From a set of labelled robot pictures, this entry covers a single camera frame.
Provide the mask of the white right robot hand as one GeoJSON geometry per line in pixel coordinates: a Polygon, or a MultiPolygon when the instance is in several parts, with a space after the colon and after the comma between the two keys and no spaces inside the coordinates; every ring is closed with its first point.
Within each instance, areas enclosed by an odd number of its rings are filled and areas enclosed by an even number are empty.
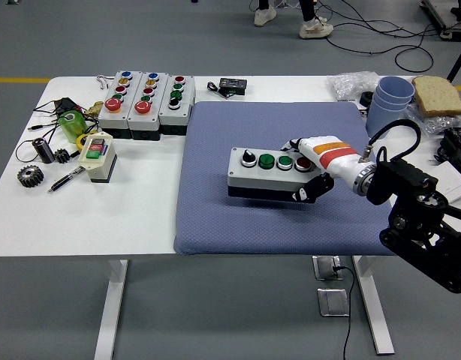
{"type": "Polygon", "coordinates": [[[291,139],[281,147],[282,151],[291,149],[322,171],[322,174],[293,193],[294,201],[314,203],[319,196],[332,189],[335,179],[342,179],[355,194],[366,195],[376,169],[375,163],[369,159],[369,149],[361,155],[336,136],[291,139]]]}

